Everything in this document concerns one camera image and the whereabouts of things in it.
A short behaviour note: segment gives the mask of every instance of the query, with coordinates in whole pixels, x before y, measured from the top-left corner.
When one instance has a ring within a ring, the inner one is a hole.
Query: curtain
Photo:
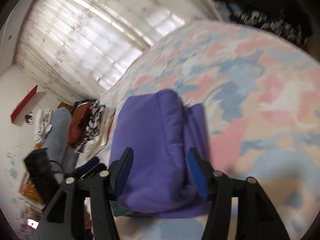
[[[59,100],[99,98],[142,52],[194,18],[216,19],[210,0],[36,0],[15,61]]]

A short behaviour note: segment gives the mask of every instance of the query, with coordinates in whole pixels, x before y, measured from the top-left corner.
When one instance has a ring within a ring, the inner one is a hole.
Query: black and white patterned cloth
[[[85,145],[88,141],[92,140],[94,137],[100,133],[100,121],[105,105],[101,105],[100,101],[95,101],[91,106],[91,112],[89,114],[89,123],[85,128],[85,137],[83,142],[76,148],[75,153],[83,153]]]

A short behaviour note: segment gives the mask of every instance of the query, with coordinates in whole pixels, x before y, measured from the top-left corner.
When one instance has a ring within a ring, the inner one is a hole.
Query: purple garment
[[[186,158],[196,147],[207,159],[202,105],[184,107],[168,89],[129,97],[118,116],[110,162],[126,147],[133,149],[134,161],[119,205],[157,218],[208,213],[210,204],[198,195]]]

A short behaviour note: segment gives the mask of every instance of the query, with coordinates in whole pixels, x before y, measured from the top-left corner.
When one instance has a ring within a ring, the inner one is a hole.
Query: curtain fold
[[[99,98],[143,51],[194,18],[217,19],[210,0],[37,0],[15,61],[66,103]]]

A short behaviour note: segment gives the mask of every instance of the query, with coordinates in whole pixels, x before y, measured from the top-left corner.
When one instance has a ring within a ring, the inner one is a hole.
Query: multicolored patterned bed sheet
[[[164,88],[203,103],[210,160],[233,178],[258,179],[292,240],[320,210],[320,66],[269,33],[240,25],[194,22],[146,52],[102,101]],[[99,156],[108,163],[112,136]],[[235,234],[233,202],[229,238]],[[184,220],[116,219],[121,239],[200,239],[206,216]]]

